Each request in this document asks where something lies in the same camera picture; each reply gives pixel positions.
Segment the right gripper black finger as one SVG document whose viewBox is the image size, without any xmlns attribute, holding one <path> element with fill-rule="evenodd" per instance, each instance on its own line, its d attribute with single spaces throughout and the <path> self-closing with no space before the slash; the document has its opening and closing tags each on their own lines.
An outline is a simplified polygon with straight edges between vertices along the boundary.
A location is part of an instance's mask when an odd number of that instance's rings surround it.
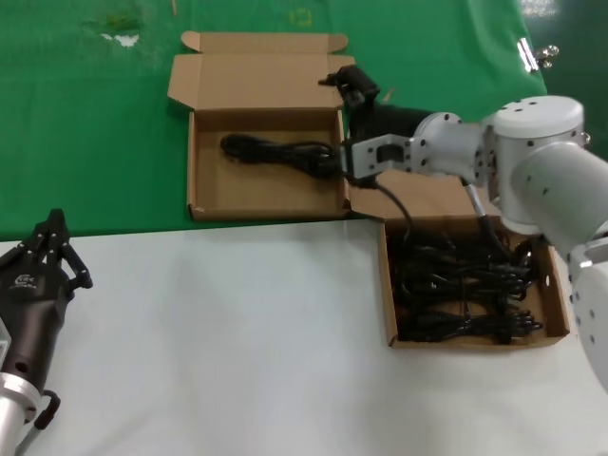
<svg viewBox="0 0 608 456">
<path fill-rule="evenodd" d="M 343 106 L 346 108 L 357 108 L 366 102 L 362 92 L 351 85 L 341 85 L 338 92 L 343 100 Z"/>
<path fill-rule="evenodd" d="M 343 99 L 351 95 L 375 99 L 380 93 L 380 87 L 358 66 L 342 66 L 319 80 L 318 84 L 335 87 Z"/>
</svg>

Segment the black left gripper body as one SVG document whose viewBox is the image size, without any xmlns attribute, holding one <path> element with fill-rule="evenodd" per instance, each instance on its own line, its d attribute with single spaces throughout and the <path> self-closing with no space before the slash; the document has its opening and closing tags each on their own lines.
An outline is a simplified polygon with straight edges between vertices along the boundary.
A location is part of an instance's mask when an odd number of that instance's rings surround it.
<svg viewBox="0 0 608 456">
<path fill-rule="evenodd" d="M 46 384 L 71 298 L 67 274 L 57 268 L 20 266 L 1 274 L 1 319 L 11 338 L 2 372 L 36 388 Z"/>
</svg>

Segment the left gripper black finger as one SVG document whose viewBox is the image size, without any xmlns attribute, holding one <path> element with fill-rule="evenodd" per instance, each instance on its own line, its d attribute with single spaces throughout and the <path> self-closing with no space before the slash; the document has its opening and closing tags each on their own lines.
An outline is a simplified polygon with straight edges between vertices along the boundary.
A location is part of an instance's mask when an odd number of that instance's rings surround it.
<svg viewBox="0 0 608 456">
<path fill-rule="evenodd" d="M 28 274 L 31 276 L 57 276 L 58 259 L 51 249 L 57 234 L 58 211 L 51 210 L 47 219 L 37 223 L 27 238 L 1 256 L 1 276 Z"/>
<path fill-rule="evenodd" d="M 71 246 L 65 214 L 52 209 L 48 219 L 47 264 L 53 264 L 64 276 L 66 298 L 73 298 L 77 289 L 93 286 L 88 268 Z"/>
</svg>

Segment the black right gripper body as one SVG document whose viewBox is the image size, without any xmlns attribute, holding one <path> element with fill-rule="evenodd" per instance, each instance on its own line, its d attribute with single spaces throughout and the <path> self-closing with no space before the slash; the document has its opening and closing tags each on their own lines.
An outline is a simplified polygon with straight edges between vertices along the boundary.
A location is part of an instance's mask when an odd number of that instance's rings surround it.
<svg viewBox="0 0 608 456">
<path fill-rule="evenodd" d="M 363 141 L 393 134 L 413 137 L 424 119 L 433 111 L 373 102 L 350 103 L 349 139 Z"/>
</svg>

